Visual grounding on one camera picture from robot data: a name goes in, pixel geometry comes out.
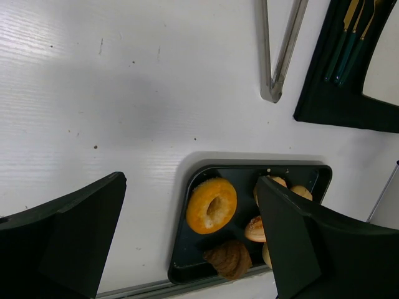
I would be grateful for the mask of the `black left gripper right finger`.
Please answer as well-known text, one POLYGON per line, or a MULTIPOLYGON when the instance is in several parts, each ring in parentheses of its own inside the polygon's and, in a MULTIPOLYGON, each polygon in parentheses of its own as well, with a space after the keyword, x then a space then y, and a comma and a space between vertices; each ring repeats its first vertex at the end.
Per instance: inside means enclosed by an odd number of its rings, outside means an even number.
POLYGON ((268 177, 257 198, 279 298, 397 298, 398 231, 339 214, 268 177))

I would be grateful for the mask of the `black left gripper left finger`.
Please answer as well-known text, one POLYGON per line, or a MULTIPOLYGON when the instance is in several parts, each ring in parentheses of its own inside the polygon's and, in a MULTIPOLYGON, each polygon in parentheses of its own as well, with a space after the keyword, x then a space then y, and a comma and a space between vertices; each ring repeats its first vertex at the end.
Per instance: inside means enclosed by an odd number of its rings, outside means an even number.
POLYGON ((114 172, 1 218, 1 298, 95 298, 127 188, 114 172))

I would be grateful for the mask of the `orange sugared donut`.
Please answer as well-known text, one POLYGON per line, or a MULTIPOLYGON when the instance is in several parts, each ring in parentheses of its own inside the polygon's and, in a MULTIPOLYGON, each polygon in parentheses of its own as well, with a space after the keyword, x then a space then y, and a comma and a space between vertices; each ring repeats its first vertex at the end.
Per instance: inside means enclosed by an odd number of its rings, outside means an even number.
POLYGON ((195 188, 186 209, 186 221, 197 234, 212 234, 222 229, 236 212, 238 197, 224 178, 212 178, 195 188))

